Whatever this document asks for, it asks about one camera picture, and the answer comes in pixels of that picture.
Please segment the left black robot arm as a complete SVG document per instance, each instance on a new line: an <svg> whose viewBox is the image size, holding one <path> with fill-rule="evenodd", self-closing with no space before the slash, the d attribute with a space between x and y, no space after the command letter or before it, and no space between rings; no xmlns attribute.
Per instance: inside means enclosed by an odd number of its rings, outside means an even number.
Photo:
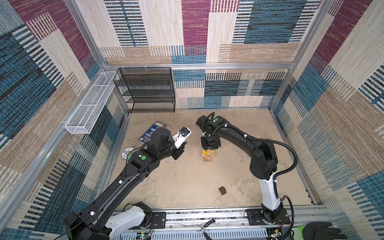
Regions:
<svg viewBox="0 0 384 240"><path fill-rule="evenodd" d="M108 240L113 231L108 220L127 195L156 169L161 160L183 153L191 131L183 127L174 136L166 128L156 129L151 140L137 148L127 159L117 178L78 214L71 212L65 218L66 235L70 240Z"/></svg>

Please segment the dark red triangular block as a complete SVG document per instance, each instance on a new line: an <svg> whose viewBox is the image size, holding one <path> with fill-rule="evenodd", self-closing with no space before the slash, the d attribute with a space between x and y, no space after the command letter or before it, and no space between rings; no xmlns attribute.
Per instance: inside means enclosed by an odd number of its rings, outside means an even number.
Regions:
<svg viewBox="0 0 384 240"><path fill-rule="evenodd" d="M223 196L227 193L227 190L224 186L218 188L220 194Z"/></svg>

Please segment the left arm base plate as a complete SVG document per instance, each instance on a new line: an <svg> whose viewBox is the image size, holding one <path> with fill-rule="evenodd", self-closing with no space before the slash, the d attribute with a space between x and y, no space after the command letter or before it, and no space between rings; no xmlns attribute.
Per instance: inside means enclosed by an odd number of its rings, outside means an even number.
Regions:
<svg viewBox="0 0 384 240"><path fill-rule="evenodd" d="M164 229L166 224L166 212L151 212L145 215L142 227L145 229Z"/></svg>

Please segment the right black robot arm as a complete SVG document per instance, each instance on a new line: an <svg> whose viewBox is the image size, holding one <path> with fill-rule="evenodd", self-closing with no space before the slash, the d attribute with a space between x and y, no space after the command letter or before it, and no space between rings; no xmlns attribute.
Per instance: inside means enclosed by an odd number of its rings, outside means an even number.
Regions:
<svg viewBox="0 0 384 240"><path fill-rule="evenodd" d="M205 151L221 147L225 139L243 150L250 158L250 171L260 181L262 189L262 208L265 214L277 215L282 210L282 202L276 196L273 176L277 171L277 155L272 142L252 140L251 137L233 126L226 119L212 112L198 118L196 125L202 130L202 148Z"/></svg>

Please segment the blue paperback comic book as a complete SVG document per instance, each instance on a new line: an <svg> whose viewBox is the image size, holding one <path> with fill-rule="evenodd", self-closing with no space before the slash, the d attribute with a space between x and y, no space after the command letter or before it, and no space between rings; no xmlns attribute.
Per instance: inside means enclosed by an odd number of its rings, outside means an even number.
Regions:
<svg viewBox="0 0 384 240"><path fill-rule="evenodd" d="M165 129L171 130L171 128L170 128L168 125L156 121L156 122L155 122L155 123L148 129L148 130L146 130L146 132L139 138L139 141L142 142L142 143L148 143L148 142L150 142L150 140L151 140L151 136L152 136L153 132L155 132L156 129L158 129L158 128L165 128Z"/></svg>

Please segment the black and green gloved hand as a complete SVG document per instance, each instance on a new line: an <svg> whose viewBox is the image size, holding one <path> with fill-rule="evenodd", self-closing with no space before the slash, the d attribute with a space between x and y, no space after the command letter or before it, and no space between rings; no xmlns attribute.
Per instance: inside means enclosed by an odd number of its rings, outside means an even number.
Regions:
<svg viewBox="0 0 384 240"><path fill-rule="evenodd" d="M291 230L292 240L346 240L348 237L330 222L312 222Z"/></svg>

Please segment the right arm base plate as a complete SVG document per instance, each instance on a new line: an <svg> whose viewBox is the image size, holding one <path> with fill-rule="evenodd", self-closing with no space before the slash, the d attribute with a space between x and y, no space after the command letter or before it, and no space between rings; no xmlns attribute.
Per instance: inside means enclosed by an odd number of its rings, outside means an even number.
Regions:
<svg viewBox="0 0 384 240"><path fill-rule="evenodd" d="M268 209L247 209L244 216L248 219L250 226L264 225L287 225L291 223L291 219L286 209L277 209L271 211Z"/></svg>

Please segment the round tin can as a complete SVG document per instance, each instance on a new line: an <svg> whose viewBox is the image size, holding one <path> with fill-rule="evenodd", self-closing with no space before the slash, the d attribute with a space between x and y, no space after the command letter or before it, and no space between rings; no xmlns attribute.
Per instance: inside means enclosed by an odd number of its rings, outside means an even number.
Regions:
<svg viewBox="0 0 384 240"><path fill-rule="evenodd" d="M121 156L124 160L127 160L136 150L134 148L126 148L122 151Z"/></svg>

